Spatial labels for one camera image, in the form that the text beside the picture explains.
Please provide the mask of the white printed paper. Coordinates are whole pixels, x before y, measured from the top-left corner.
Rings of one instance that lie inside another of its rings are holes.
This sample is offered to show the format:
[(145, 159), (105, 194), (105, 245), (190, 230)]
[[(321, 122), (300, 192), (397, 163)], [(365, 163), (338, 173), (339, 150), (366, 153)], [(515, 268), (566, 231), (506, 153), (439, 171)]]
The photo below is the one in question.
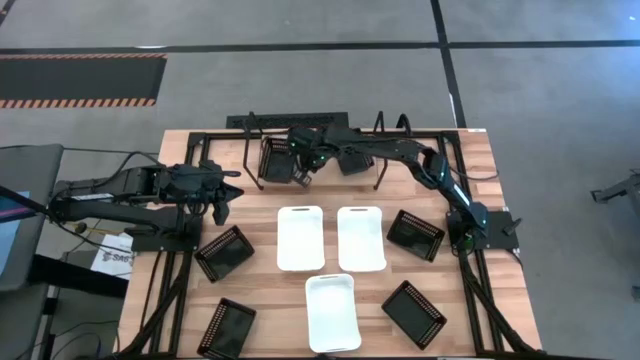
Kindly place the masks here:
[(108, 234), (102, 244), (109, 249), (101, 247), (91, 265), (91, 270), (129, 280), (134, 255), (131, 251), (133, 238), (124, 233), (118, 235)]

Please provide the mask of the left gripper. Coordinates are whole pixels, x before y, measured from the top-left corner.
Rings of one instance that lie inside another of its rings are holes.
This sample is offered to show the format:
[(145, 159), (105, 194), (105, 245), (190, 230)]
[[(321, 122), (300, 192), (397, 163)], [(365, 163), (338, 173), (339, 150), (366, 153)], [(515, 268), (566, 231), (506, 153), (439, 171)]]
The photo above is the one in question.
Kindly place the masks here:
[(242, 188), (230, 185), (224, 179), (239, 177), (241, 173), (235, 170), (223, 170), (213, 160), (200, 161), (198, 169), (205, 172), (202, 177), (199, 202), (205, 207), (212, 205), (214, 223), (224, 225), (230, 214), (228, 203), (245, 194)]

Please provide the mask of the black floor beam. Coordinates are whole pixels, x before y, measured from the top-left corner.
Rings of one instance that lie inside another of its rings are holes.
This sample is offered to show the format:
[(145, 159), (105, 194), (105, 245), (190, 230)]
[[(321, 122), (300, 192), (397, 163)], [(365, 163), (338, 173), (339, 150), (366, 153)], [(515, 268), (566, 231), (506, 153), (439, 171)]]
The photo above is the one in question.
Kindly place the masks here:
[(124, 298), (128, 288), (126, 279), (42, 255), (33, 257), (27, 281), (112, 298)]

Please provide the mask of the black aluminium table frame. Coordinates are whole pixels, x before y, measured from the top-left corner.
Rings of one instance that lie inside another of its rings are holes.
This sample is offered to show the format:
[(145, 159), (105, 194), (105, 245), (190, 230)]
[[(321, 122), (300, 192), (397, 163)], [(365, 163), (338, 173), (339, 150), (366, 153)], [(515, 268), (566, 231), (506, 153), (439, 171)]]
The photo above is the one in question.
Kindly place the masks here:
[[(496, 169), (488, 135), (481, 130), (450, 130), (445, 143), (453, 165), (454, 139), (471, 176), (489, 176)], [(222, 168), (242, 171), (245, 139), (241, 131), (210, 131), (209, 157)], [(255, 254), (220, 282), (212, 284), (197, 263), (191, 265), (176, 357), (198, 358), (197, 347), (222, 297), (257, 311), (241, 357), (300, 358), (315, 354), (309, 347), (305, 283), (318, 274), (342, 273), (338, 263), (337, 211), (343, 206), (376, 206), (382, 211), (383, 237), (399, 210), (446, 229), (448, 202), (436, 191), (417, 184), (410, 172), (390, 162), (379, 189), (372, 187), (300, 186), (260, 191), (248, 175), (229, 183), (245, 190), (232, 201), (225, 226), (218, 227), (211, 215), (204, 219), (201, 243), (206, 245), (227, 228), (237, 225), (255, 249)], [(277, 266), (277, 213), (281, 207), (316, 205), (323, 210), (325, 265), (313, 272), (284, 272)], [(355, 280), (355, 301), (361, 346), (337, 357), (422, 357), (475, 355), (459, 262), (451, 254), (449, 239), (443, 239), (433, 263), (383, 240), (387, 266), (370, 273), (350, 273)], [(525, 342), (541, 349), (522, 267), (502, 250), (485, 250), (496, 305)], [(136, 256), (119, 323), (121, 350), (139, 331), (146, 293), (156, 255)], [(447, 318), (447, 324), (424, 350), (382, 311), (382, 303), (404, 280), (410, 281)]]

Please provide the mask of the black hazard-striped floor mat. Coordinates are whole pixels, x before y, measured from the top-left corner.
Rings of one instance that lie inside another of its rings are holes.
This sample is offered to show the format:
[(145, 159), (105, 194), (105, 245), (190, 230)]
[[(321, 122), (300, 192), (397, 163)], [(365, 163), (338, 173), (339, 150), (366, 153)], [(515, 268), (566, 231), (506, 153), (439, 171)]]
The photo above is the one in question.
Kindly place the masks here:
[(0, 109), (151, 107), (168, 56), (0, 55)]

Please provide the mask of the blue screen device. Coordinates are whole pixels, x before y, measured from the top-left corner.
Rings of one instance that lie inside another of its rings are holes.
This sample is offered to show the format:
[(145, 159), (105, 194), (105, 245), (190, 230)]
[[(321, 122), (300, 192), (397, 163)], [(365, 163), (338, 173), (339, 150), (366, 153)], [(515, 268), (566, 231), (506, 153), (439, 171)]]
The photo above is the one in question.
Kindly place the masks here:
[(29, 191), (15, 192), (0, 185), (0, 276), (7, 272), (21, 221), (48, 214), (47, 207), (32, 200), (30, 195)]

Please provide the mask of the black metal shelf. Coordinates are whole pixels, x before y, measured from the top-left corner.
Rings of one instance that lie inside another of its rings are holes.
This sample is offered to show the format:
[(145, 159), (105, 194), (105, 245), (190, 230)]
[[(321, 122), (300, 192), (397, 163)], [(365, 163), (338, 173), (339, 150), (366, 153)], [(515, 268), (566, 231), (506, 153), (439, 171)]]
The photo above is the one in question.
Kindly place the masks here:
[[(313, 128), (315, 130), (319, 128), (328, 127), (306, 127)], [(242, 165), (244, 169), (244, 173), (249, 176), (249, 178), (253, 181), (255, 186), (259, 190), (270, 189), (270, 188), (286, 188), (286, 187), (294, 187), (300, 186), (293, 180), (289, 183), (272, 183), (267, 182), (264, 179), (259, 177), (259, 163), (261, 156), (261, 143), (265, 137), (275, 137), (275, 138), (283, 138), (287, 140), (287, 132), (292, 128), (283, 128), (283, 129), (275, 129), (272, 132), (268, 132), (265, 129), (243, 129), (244, 131), (244, 155), (242, 160)], [(374, 135), (378, 137), (398, 137), (392, 133), (385, 133), (384, 129), (384, 117), (382, 114), (378, 115), (378, 119), (376, 120), (376, 125), (373, 129), (369, 129), (364, 131), (359, 128), (350, 128), (357, 132), (360, 132), (365, 135)], [(311, 183), (308, 187), (302, 187), (308, 189), (312, 186), (321, 186), (321, 187), (372, 187), (377, 188), (379, 183), (384, 178), (384, 173), (386, 172), (386, 168), (388, 167), (388, 162), (391, 160), (383, 160), (381, 158), (373, 158), (374, 165), (369, 168), (367, 171), (357, 173), (350, 176), (344, 176), (339, 168), (338, 159), (331, 158), (328, 160), (326, 165), (318, 170), (316, 173), (309, 172), (308, 175), (311, 177)]]

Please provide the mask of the white plastic basket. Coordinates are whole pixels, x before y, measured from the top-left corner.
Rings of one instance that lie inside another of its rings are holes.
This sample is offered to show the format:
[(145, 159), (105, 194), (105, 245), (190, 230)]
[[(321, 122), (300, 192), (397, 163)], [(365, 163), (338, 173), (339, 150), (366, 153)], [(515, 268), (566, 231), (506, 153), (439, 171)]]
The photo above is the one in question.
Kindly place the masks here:
[(316, 271), (324, 267), (323, 210), (319, 206), (279, 209), (276, 262), (280, 270), (287, 272)]
[(310, 277), (305, 283), (309, 347), (315, 353), (356, 350), (362, 338), (349, 274)]
[(337, 235), (342, 270), (377, 272), (386, 268), (380, 208), (341, 207), (337, 212)]

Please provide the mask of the black perforated plastic basket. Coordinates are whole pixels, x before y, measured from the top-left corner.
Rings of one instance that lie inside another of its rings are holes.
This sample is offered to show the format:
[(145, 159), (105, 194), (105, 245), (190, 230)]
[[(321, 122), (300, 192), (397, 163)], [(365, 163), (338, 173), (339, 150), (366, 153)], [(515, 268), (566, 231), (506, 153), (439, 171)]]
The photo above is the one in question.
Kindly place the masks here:
[(215, 283), (226, 277), (254, 253), (251, 243), (239, 227), (234, 225), (199, 249), (194, 254), (194, 258), (206, 278), (211, 283)]
[(381, 309), (420, 350), (425, 350), (447, 323), (446, 317), (408, 280), (391, 293)]
[(261, 143), (259, 177), (272, 183), (292, 180), (294, 158), (289, 153), (287, 140), (265, 137)]
[(405, 210), (400, 210), (386, 239), (423, 260), (433, 262), (444, 235), (444, 230)]
[(214, 360), (238, 360), (256, 317), (256, 311), (222, 298), (197, 348)]
[(350, 176), (367, 171), (374, 165), (371, 156), (361, 153), (343, 154), (338, 159), (338, 165), (344, 176)]

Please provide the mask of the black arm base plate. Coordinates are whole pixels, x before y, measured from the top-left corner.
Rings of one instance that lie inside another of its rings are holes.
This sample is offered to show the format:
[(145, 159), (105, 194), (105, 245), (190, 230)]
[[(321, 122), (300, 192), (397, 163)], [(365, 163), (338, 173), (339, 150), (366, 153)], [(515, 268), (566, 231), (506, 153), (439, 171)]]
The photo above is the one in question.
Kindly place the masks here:
[(135, 226), (126, 228), (125, 233), (133, 238), (134, 252), (192, 251), (200, 244), (202, 221), (187, 221), (166, 229)]
[(516, 228), (522, 219), (513, 219), (510, 212), (491, 211), (488, 213), (487, 233), (468, 230), (457, 212), (446, 217), (450, 243), (454, 249), (465, 252), (485, 249), (513, 250), (519, 248)]

